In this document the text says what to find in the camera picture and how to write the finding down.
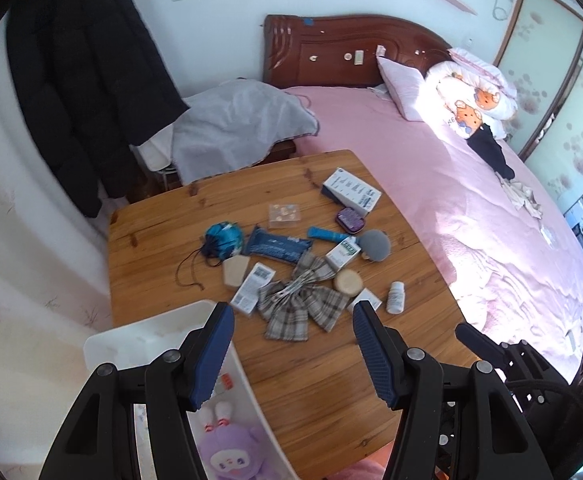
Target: frosted glass door panel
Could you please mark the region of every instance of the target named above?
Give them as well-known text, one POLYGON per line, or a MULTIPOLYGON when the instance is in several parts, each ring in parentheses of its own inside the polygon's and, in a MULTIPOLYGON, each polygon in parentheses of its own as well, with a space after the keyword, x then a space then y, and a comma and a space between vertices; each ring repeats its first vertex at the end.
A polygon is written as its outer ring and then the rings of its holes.
POLYGON ((583 68, 556 120, 525 164, 562 213, 583 195, 583 68))
POLYGON ((567 77, 583 22, 555 0, 523 0, 511 40, 499 64, 518 89, 518 113, 505 128, 520 153, 567 77))

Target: metal bolt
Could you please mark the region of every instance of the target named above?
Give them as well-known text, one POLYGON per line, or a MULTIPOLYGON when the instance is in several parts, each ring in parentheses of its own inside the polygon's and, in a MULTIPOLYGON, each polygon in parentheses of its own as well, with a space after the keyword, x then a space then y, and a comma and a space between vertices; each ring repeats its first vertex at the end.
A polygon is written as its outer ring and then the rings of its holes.
POLYGON ((109 363, 105 363, 103 365, 98 366, 96 373, 100 375, 100 377, 105 377, 107 375, 111 375, 113 372, 113 365, 109 363))
POLYGON ((410 348, 407 350, 407 357, 413 361, 422 361, 425 358, 425 352, 419 348, 410 348))
POLYGON ((488 361, 478 361, 476 363, 476 368, 478 368, 479 372, 484 374, 490 374, 492 371, 494 371, 494 367, 488 361))
POLYGON ((175 363, 180 359, 180 352, 177 350, 167 350, 162 354, 162 359, 167 363, 175 363))

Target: wooden table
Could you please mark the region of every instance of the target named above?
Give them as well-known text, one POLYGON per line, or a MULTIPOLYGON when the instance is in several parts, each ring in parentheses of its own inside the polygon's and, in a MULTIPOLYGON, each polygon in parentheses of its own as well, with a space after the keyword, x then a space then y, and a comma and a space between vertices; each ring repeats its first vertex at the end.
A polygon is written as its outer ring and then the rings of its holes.
MULTIPOLYGON (((228 301, 232 292, 222 269, 198 258, 195 272, 205 286, 181 288, 174 281, 180 261, 200 246, 207 228, 220 221, 237 222, 247 234, 256 223, 267 225, 270 203, 295 203, 302 225, 278 232, 305 236, 307 227, 336 229, 340 209, 320 194, 321 183, 345 168, 379 189, 376 180, 351 152, 294 158, 203 180, 121 209, 111 218, 109 261, 111 303, 116 326, 145 319, 202 299, 228 301)), ((414 200, 427 198, 414 197, 414 200)), ((463 320, 443 277, 413 230, 383 194, 367 216, 367 227, 387 233, 393 253, 385 262, 356 259, 350 268, 385 300, 391 282, 405 283, 404 313, 383 323, 400 331, 407 344, 427 350, 442 362, 469 365, 476 358, 454 338, 463 320)), ((333 244, 317 241, 325 254, 333 244)), ((288 279, 292 267, 260 260, 276 269, 275 279, 288 279)), ((181 279, 190 280, 189 262, 181 279)), ((371 384, 346 310, 331 333, 309 322, 309 340, 266 340, 265 322, 236 314, 234 344, 258 403, 289 461, 303 480, 318 480, 357 462, 393 441, 399 413, 378 399, 371 384)))

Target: plaid bow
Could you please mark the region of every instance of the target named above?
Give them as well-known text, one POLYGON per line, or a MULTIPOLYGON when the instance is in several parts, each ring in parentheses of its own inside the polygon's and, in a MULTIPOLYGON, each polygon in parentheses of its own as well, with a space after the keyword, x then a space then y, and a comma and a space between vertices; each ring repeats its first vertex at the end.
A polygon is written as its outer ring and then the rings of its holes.
POLYGON ((269 322, 265 337, 306 341, 309 316, 330 332, 350 298, 333 288, 316 285, 335 271, 309 251, 300 256, 289 283, 273 282, 258 292, 258 311, 269 322))

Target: bed headboard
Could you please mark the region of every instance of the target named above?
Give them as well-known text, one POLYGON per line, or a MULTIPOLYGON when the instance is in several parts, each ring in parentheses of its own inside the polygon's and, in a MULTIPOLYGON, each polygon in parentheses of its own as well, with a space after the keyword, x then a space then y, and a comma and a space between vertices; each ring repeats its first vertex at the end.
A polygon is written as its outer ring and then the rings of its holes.
POLYGON ((384 49, 387 59, 423 75, 450 59, 450 45, 428 28, 373 14, 329 18, 270 14, 264 21, 264 40, 263 80, 278 88, 381 84, 377 50, 384 49))

